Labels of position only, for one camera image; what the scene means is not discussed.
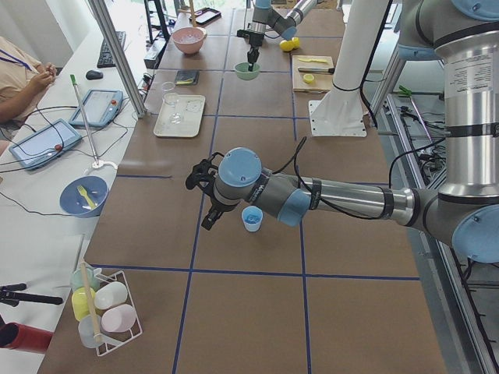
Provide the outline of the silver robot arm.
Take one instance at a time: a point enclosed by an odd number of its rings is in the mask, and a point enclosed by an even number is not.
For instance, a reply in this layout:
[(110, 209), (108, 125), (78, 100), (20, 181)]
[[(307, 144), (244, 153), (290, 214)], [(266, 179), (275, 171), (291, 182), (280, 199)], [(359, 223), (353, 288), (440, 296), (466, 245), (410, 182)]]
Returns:
[(249, 149), (205, 159), (186, 179), (211, 198), (211, 228), (241, 201), (295, 226), (311, 210), (416, 228), (480, 263), (498, 260), (498, 4), (495, 1), (405, 1), (398, 51), (405, 60), (444, 62), (446, 179), (436, 189), (368, 185), (363, 81), (388, 1), (355, 1), (330, 91), (310, 105), (310, 127), (327, 148), (323, 178), (271, 171)]
[(297, 26), (316, 5), (322, 3), (317, 0), (302, 0), (281, 16), (271, 5), (271, 0), (255, 1), (253, 18), (246, 34), (249, 38), (250, 50), (247, 52), (249, 71), (253, 71), (259, 57), (259, 49), (263, 45), (266, 29), (270, 27), (283, 39), (290, 41), (297, 31)]

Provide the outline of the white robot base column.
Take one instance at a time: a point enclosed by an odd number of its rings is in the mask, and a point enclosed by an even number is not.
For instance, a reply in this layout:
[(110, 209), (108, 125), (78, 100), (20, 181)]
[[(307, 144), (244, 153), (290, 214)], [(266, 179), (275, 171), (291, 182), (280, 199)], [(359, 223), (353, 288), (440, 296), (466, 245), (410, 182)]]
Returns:
[(321, 101), (311, 103), (313, 136), (366, 136), (361, 100), (363, 79), (390, 7), (391, 2), (383, 0), (352, 2), (331, 90)]

